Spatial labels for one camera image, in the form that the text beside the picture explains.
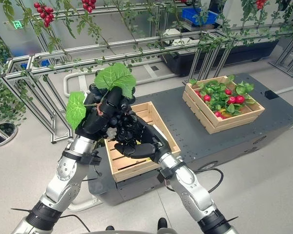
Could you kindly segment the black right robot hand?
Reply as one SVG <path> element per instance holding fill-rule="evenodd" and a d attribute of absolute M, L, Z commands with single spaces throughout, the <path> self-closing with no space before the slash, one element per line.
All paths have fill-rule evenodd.
<path fill-rule="evenodd" d="M 116 125 L 115 149 L 122 155 L 142 159 L 150 158 L 158 163 L 166 153 L 171 153 L 168 141 L 137 115 L 123 115 Z"/>

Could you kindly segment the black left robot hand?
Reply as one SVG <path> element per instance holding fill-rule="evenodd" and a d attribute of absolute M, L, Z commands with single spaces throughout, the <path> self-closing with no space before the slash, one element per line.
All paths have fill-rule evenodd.
<path fill-rule="evenodd" d="M 123 96 L 123 91 L 118 86 L 109 91 L 91 84 L 84 101 L 85 117 L 75 129 L 75 134 L 95 141 L 107 138 L 108 128 L 116 127 L 120 117 L 129 111 L 128 101 L 129 99 Z"/>

